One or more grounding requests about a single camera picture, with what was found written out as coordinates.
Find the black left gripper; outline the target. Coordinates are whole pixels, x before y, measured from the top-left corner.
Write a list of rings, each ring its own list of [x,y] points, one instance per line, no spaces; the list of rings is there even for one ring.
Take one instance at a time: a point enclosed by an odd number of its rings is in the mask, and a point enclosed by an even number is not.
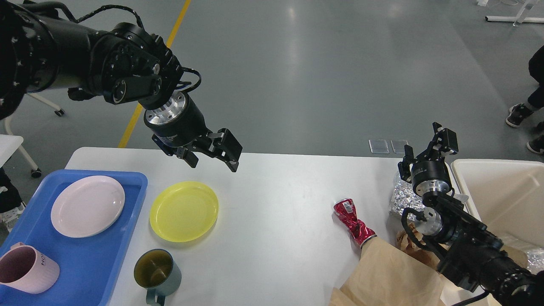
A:
[[[212,133],[204,116],[186,92],[174,92],[157,110],[146,110],[144,124],[152,130],[152,139],[169,156],[182,159],[196,168],[201,152],[223,161],[231,172],[237,172],[242,145],[227,128]]]

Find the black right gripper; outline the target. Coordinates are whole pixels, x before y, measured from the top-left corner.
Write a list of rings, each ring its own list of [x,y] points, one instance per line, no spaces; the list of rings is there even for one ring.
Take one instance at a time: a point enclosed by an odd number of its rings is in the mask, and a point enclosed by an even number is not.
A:
[[[449,193],[452,189],[445,157],[459,152],[457,135],[437,122],[433,122],[433,133],[427,149],[419,154],[420,162],[416,162],[413,147],[405,145],[405,155],[398,163],[400,178],[412,184],[413,192],[418,196],[429,192]]]

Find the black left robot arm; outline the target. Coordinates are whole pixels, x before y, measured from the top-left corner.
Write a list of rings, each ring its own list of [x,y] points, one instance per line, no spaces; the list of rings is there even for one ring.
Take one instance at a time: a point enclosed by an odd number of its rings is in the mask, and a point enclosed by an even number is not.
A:
[[[195,168],[196,152],[223,161],[232,172],[242,146],[222,128],[212,132],[189,93],[201,83],[198,71],[182,66],[162,37],[136,24],[118,23],[111,31],[82,25],[106,5],[75,19],[61,2],[1,4],[1,118],[11,116],[24,95],[66,88],[74,101],[101,96],[119,105],[138,102],[144,124],[168,156]]]

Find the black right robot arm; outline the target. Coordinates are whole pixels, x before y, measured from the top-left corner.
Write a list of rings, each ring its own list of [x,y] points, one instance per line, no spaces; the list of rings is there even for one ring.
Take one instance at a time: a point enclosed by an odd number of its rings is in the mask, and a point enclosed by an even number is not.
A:
[[[484,289],[459,305],[492,295],[502,306],[542,306],[543,273],[532,274],[515,263],[502,250],[502,240],[454,197],[445,157],[459,151],[456,133],[434,122],[427,149],[417,156],[410,145],[404,149],[398,163],[400,178],[412,185],[425,209],[404,208],[403,228],[416,246],[438,257],[441,275],[468,291]]]

